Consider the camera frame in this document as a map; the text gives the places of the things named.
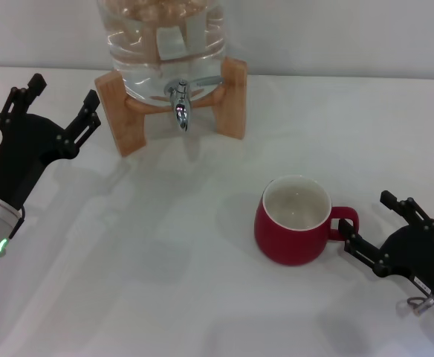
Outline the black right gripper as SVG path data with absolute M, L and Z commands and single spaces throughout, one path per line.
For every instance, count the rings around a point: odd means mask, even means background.
M 434 219 L 409 197 L 400 200 L 384 190 L 380 203 L 401 216 L 409 226 L 391 234 L 382 245 L 382 253 L 365 241 L 345 219 L 338 231 L 344 238 L 344 251 L 370 267 L 378 277 L 400 275 L 409 279 L 426 296 L 434 295 Z

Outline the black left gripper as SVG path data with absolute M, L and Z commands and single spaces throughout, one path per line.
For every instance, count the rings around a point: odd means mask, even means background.
M 44 77 L 35 73 L 27 88 L 12 87 L 1 115 L 26 114 L 46 86 Z M 99 105 L 98 94 L 90 90 L 79 113 L 64 129 L 38 115 L 25 115 L 4 124 L 0 143 L 0 200 L 15 209 L 21 208 L 49 164 L 76 158 L 81 146 L 101 125 L 96 113 Z

